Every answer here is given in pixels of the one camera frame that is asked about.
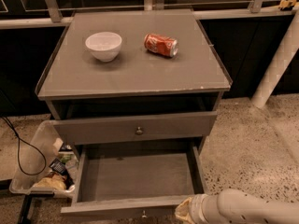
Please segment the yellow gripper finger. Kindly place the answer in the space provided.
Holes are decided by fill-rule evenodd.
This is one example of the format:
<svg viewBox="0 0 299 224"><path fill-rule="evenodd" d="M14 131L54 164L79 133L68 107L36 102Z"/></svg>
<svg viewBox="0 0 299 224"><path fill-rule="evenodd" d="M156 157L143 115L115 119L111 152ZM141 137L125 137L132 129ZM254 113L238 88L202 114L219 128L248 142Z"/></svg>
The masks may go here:
<svg viewBox="0 0 299 224"><path fill-rule="evenodd" d="M182 221L184 224L192 224L192 218L189 213L189 204L192 198L189 197L184 200L181 204L179 204L175 209L175 217L176 219Z"/></svg>

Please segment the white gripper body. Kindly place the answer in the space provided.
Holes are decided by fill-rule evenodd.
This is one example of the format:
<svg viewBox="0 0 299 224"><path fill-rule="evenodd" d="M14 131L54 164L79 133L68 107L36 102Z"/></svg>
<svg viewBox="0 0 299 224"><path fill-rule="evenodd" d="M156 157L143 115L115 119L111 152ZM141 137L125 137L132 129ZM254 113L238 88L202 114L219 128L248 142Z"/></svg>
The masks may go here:
<svg viewBox="0 0 299 224"><path fill-rule="evenodd" d="M207 224L203 212L203 201L205 194L197 194L191 198L189 203L189 215L194 224Z"/></svg>

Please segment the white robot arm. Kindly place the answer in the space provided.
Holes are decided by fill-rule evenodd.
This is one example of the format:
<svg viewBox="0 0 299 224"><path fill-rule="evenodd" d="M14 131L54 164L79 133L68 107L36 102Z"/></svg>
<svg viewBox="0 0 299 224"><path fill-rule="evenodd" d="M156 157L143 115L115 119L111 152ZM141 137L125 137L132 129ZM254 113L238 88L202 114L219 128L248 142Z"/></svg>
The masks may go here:
<svg viewBox="0 0 299 224"><path fill-rule="evenodd" d="M266 201L237 189L188 197L175 210L185 224L299 224L299 203Z"/></svg>

